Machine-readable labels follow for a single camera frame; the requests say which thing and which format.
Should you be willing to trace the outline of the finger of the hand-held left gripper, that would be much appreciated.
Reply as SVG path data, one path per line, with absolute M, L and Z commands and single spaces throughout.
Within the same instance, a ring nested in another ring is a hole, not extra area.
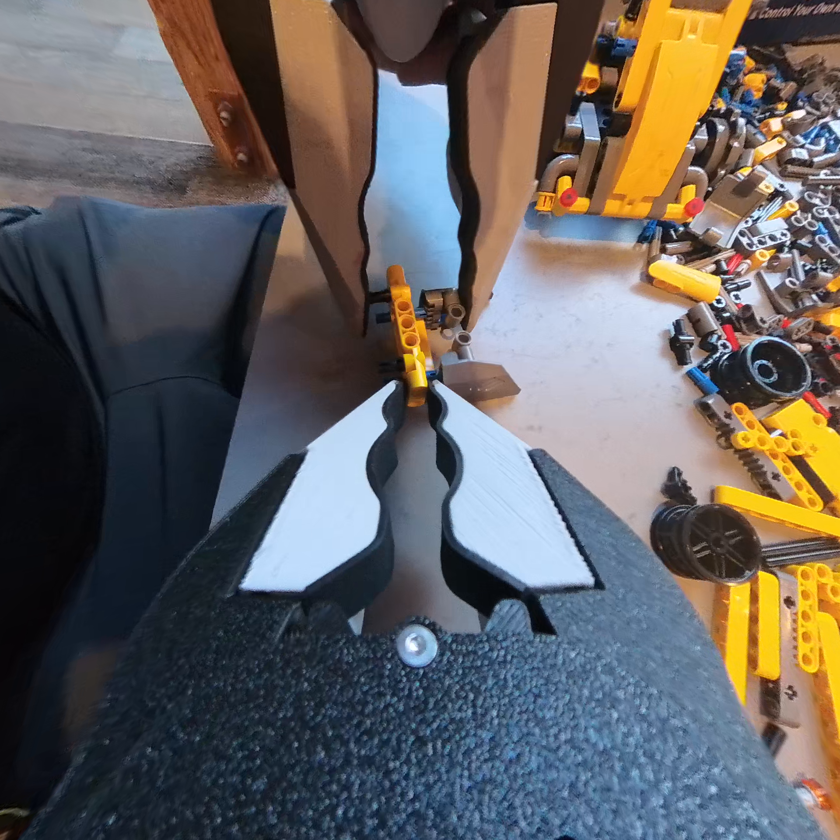
M 366 334 L 370 243 L 364 201 L 375 170 L 375 62 L 340 3 L 272 1 L 290 197 L 334 300 Z
M 450 168 L 460 194 L 458 294 L 476 327 L 537 184 L 556 3 L 473 24 L 448 68 Z

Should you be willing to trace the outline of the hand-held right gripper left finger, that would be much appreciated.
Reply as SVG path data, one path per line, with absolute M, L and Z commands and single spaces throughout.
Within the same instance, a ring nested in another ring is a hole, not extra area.
M 404 386 L 384 385 L 315 438 L 239 583 L 243 593 L 366 609 L 391 579 L 394 540 L 382 492 L 396 468 Z

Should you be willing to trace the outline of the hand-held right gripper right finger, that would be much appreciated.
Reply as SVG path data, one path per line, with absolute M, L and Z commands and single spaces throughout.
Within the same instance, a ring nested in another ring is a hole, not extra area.
M 541 598 L 591 591 L 596 575 L 532 448 L 442 383 L 427 402 L 448 485 L 440 550 L 448 588 L 487 620 L 514 601 L 531 630 L 552 631 Z

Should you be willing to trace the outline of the grey striped wedge brick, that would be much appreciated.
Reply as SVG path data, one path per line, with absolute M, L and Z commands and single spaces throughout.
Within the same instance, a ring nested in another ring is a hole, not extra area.
M 465 330 L 454 333 L 449 351 L 440 357 L 437 378 L 470 403 L 513 397 L 521 392 L 502 364 L 475 358 L 471 334 Z

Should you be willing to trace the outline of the wooden desk leg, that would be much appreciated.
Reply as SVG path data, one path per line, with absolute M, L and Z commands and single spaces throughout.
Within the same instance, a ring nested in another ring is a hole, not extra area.
M 149 1 L 173 64 L 222 165 L 276 177 L 276 164 L 238 78 L 210 1 Z

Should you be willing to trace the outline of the grey desk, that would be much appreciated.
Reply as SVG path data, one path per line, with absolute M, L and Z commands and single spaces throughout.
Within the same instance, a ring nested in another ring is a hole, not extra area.
M 236 701 L 221 733 L 270 748 L 258 838 L 824 838 L 638 536 L 659 469 L 708 478 L 722 456 L 702 462 L 658 332 L 678 306 L 641 289 L 629 235 L 552 238 L 527 212 L 477 330 L 522 388 L 486 412 L 571 467 L 549 477 L 606 588 L 550 600 L 555 635 L 442 632 L 430 665 L 405 665 L 389 625 L 408 612 L 478 626 L 434 560 L 445 479 L 419 409 L 388 486 L 406 530 L 368 616 L 385 630 L 286 634 L 236 683 L 257 706 Z

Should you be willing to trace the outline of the person's left hand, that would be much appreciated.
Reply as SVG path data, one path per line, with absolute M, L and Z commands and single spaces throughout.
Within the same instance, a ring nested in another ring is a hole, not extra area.
M 451 60 L 451 49 L 427 48 L 407 62 L 397 64 L 394 72 L 405 87 L 445 86 Z

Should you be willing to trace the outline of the partly built yellow toy vehicle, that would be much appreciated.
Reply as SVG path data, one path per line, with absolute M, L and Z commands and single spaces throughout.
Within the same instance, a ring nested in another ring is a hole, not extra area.
M 624 2 L 585 63 L 558 154 L 534 193 L 541 215 L 686 223 L 708 175 L 690 174 L 697 124 L 751 2 Z

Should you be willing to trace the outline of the black toy wheel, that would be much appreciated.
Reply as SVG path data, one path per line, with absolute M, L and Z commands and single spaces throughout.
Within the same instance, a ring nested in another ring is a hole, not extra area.
M 758 533 L 741 513 L 722 504 L 663 506 L 649 538 L 665 567 L 688 580 L 740 585 L 762 566 Z
M 794 402 L 812 388 L 812 370 L 804 355 L 773 337 L 721 355 L 708 374 L 727 403 L 749 409 Z

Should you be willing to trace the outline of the person's dark clothing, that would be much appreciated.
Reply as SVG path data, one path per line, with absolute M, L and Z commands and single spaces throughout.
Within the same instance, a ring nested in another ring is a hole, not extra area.
M 2 207 L 2 805 L 49 798 L 73 669 L 209 530 L 286 213 Z

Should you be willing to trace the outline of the yellow rounded toy panel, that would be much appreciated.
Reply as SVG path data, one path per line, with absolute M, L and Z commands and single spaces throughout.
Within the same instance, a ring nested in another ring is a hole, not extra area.
M 720 296 L 721 279 L 670 259 L 657 259 L 647 266 L 652 285 L 697 302 L 712 303 Z

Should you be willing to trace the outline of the pile of loose toy bricks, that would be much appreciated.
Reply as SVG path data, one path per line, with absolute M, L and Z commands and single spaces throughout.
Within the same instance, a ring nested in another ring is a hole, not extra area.
M 708 175 L 703 210 L 649 222 L 647 267 L 670 259 L 721 279 L 712 303 L 673 321 L 669 346 L 699 392 L 695 407 L 756 491 L 717 489 L 762 544 L 747 583 L 717 585 L 713 633 L 741 700 L 759 687 L 762 739 L 775 757 L 803 720 L 816 676 L 816 612 L 838 616 L 838 68 L 800 65 L 784 47 L 738 46 L 693 141 L 690 174 Z M 782 339 L 812 370 L 797 401 L 729 404 L 714 361 L 761 337 Z

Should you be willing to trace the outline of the dark kit box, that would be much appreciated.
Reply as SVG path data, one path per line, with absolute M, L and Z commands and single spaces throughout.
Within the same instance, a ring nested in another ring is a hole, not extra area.
M 808 46 L 838 40 L 838 1 L 754 1 L 738 37 L 741 46 Z

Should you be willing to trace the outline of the small orange capped piece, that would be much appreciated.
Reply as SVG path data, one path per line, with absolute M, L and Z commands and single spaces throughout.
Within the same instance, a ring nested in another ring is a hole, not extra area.
M 833 814 L 833 799 L 829 792 L 813 778 L 799 778 L 791 783 L 803 806 L 810 812 Z

